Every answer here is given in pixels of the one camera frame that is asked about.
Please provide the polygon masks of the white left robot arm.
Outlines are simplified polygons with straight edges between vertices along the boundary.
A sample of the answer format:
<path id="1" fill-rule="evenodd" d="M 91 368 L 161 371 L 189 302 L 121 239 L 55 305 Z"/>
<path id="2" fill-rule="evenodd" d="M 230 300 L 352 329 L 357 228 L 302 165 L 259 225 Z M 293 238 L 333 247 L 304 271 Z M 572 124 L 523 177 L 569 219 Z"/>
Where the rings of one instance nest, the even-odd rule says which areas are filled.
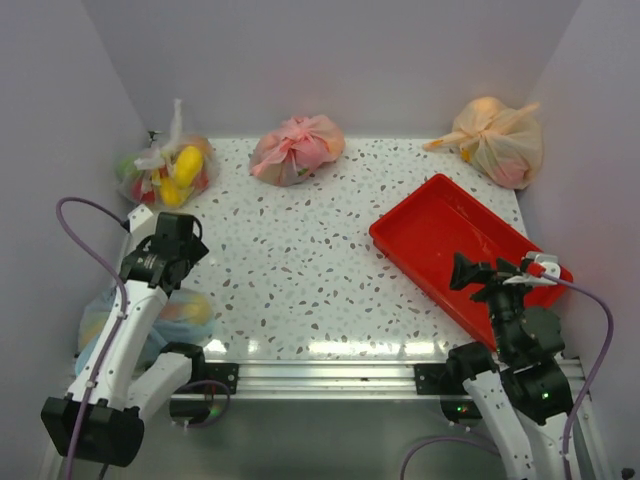
<path id="1" fill-rule="evenodd" d="M 208 379 L 201 347 L 174 342 L 134 375 L 152 326 L 172 293 L 208 252 L 193 215 L 162 212 L 155 229 L 122 260 L 112 310 L 84 368 L 62 398 L 48 398 L 42 422 L 57 452 L 128 466 L 146 421 L 178 388 L 193 393 Z"/>

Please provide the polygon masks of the blue printed plastic bag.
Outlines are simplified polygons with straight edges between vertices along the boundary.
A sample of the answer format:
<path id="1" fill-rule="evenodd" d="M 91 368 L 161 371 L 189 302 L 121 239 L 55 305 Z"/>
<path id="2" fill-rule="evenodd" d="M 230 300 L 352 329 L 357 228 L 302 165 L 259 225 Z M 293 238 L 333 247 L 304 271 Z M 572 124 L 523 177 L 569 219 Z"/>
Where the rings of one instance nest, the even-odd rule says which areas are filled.
<path id="1" fill-rule="evenodd" d="M 113 287 L 101 292 L 83 311 L 74 371 L 79 375 L 89 360 L 118 293 Z M 204 345 L 214 332 L 214 312 L 208 299 L 193 290 L 175 291 L 155 320 L 138 357 L 135 372 L 148 369 L 171 342 Z"/>

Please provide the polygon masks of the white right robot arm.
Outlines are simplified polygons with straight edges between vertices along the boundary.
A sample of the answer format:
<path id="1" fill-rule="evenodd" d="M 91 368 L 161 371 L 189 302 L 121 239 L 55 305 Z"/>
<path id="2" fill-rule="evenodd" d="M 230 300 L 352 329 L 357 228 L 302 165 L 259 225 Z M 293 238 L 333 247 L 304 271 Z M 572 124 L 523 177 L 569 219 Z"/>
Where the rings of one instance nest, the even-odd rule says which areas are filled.
<path id="1" fill-rule="evenodd" d="M 524 303 L 534 288 L 552 286 L 560 277 L 557 258 L 538 252 L 528 253 L 519 265 L 454 256 L 450 287 L 461 291 L 480 285 L 471 299 L 488 309 L 496 350 L 480 342 L 452 349 L 445 379 L 473 400 L 510 479 L 562 479 L 580 472 L 573 432 L 566 425 L 573 395 L 557 362 L 565 348 L 560 319 Z"/>

